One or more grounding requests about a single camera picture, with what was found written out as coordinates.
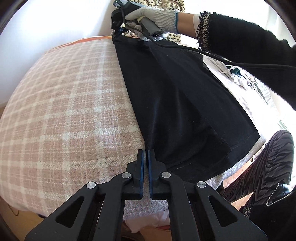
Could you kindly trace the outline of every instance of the leopard print fabric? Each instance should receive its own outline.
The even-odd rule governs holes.
[[[170,9],[170,10],[176,9],[180,12],[185,12],[185,0],[131,0],[131,1],[140,3],[148,7],[157,7],[161,9]],[[131,31],[125,32],[123,34],[130,37],[136,37],[136,35]],[[180,43],[181,35],[169,33],[166,39],[176,43]]]

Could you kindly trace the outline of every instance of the handheld device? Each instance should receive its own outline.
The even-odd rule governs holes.
[[[142,4],[127,1],[127,0],[115,0],[113,5],[117,8],[121,8],[124,12],[124,15],[128,15],[130,12],[137,10],[141,7],[145,7]],[[142,27],[142,32],[145,33],[145,36],[151,38],[157,38],[163,34],[163,31],[157,27],[157,25],[147,17],[140,17],[137,19],[137,22]],[[111,28],[118,29],[123,24],[122,12],[119,9],[114,10],[111,13]]]

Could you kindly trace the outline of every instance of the black cardigan sleeve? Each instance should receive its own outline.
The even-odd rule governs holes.
[[[259,25],[217,13],[203,12],[197,29],[201,50],[220,55],[230,61],[256,64],[296,66],[296,45]],[[296,110],[296,71],[245,68],[277,92]]]

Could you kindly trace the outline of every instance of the metal zipper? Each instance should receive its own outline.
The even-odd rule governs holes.
[[[269,204],[269,205],[268,205],[269,200],[271,199],[272,195],[276,192],[276,190],[278,189],[278,187],[279,187],[279,183],[278,183],[276,189],[272,192],[272,194],[271,194],[271,195],[269,196],[269,198],[267,199],[266,206],[269,207],[269,206],[271,206],[271,205],[273,205],[273,204],[275,204],[275,203],[277,203],[277,202],[279,202],[279,201],[285,199],[286,197],[288,197],[288,196],[290,196],[290,195],[292,195],[293,193],[296,192],[296,189],[295,189],[294,191],[290,192],[288,195],[286,195],[286,196],[282,197],[281,199],[279,199],[279,200],[273,202],[272,204]]]

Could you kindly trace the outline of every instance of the gray handle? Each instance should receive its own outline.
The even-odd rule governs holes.
[[[142,31],[152,38],[157,38],[158,36],[163,34],[163,31],[149,18],[143,17],[139,21],[140,25],[142,26]]]

